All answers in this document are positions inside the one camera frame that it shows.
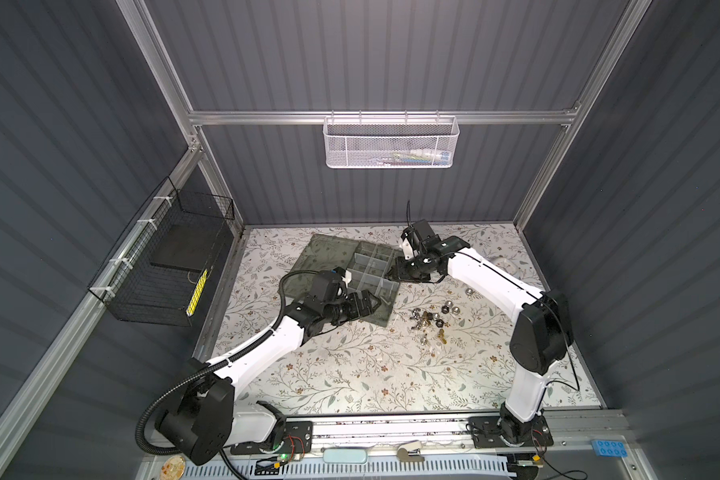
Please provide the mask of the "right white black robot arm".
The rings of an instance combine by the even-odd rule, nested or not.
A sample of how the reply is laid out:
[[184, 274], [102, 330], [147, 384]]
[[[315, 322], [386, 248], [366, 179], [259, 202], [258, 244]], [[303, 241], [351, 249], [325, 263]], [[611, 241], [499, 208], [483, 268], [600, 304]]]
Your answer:
[[553, 367], [574, 341], [568, 302], [556, 290], [543, 291], [511, 276], [484, 258], [464, 239], [437, 235], [425, 220], [401, 234], [403, 254], [386, 277], [400, 283], [430, 283], [437, 273], [450, 277], [498, 307], [513, 327], [509, 351], [515, 364], [510, 393], [502, 405], [502, 423], [526, 426], [541, 414]]

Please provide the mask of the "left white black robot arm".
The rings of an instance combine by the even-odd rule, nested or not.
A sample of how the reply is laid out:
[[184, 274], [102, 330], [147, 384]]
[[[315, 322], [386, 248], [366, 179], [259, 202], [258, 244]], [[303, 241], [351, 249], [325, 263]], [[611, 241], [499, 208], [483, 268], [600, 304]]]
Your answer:
[[279, 310], [264, 330], [207, 362], [190, 360], [192, 373], [145, 409], [135, 430], [142, 451], [182, 454], [203, 465], [233, 445], [280, 448], [285, 416], [266, 402], [238, 407], [241, 393], [285, 355], [323, 333], [373, 315], [382, 304], [369, 290], [350, 290], [351, 274], [341, 267], [306, 271], [310, 290], [289, 300], [286, 283], [300, 274], [295, 270], [280, 279]]

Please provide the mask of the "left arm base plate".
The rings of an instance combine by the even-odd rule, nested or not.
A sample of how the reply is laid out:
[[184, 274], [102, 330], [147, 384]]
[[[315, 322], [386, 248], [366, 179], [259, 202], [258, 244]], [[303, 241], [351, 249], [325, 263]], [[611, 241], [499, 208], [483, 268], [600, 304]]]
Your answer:
[[311, 451], [314, 423], [290, 421], [275, 426], [263, 442], [229, 444], [225, 450], [231, 455], [304, 454]]

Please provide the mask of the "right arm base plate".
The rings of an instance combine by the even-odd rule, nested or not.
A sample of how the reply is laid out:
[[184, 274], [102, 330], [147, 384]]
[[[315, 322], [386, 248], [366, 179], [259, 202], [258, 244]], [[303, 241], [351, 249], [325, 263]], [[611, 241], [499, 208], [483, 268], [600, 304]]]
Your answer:
[[466, 430], [476, 448], [546, 448], [554, 445], [543, 415], [535, 415], [525, 423], [519, 423], [512, 416], [474, 416], [467, 420]]

